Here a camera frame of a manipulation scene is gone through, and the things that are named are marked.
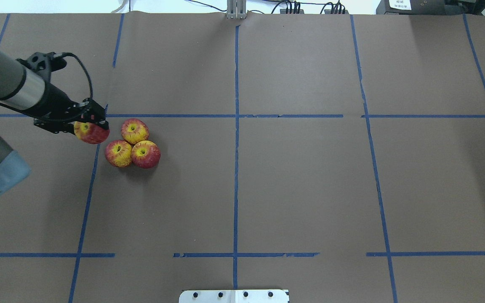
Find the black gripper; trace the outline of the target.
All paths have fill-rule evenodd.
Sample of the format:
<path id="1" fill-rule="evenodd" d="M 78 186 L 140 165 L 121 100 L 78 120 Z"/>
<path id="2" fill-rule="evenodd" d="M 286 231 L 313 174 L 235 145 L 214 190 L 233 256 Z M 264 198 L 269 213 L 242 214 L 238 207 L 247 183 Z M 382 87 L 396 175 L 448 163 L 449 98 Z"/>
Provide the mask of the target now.
<path id="1" fill-rule="evenodd" d="M 29 109 L 26 115 L 33 117 L 34 125 L 52 133 L 74 134 L 73 122 L 92 123 L 109 130 L 106 109 L 92 98 L 85 98 L 80 104 L 73 102 L 67 94 L 52 84 L 45 86 L 40 101 Z"/>

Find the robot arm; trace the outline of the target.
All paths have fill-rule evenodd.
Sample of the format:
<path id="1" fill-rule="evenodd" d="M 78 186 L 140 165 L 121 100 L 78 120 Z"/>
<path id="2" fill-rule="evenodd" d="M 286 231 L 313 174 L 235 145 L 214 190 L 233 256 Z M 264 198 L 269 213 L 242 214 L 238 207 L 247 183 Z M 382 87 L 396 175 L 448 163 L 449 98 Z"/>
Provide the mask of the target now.
<path id="1" fill-rule="evenodd" d="M 80 102 L 51 82 L 52 73 L 65 68 L 68 57 L 77 60 L 86 75 L 89 95 Z M 0 50 L 0 107 L 33 119 L 35 127 L 71 134 L 87 144 L 100 144 L 110 133 L 106 110 L 93 98 L 91 77 L 71 52 L 35 52 L 27 59 L 13 59 Z M 30 173 L 27 161 L 0 136 L 0 196 Z"/>

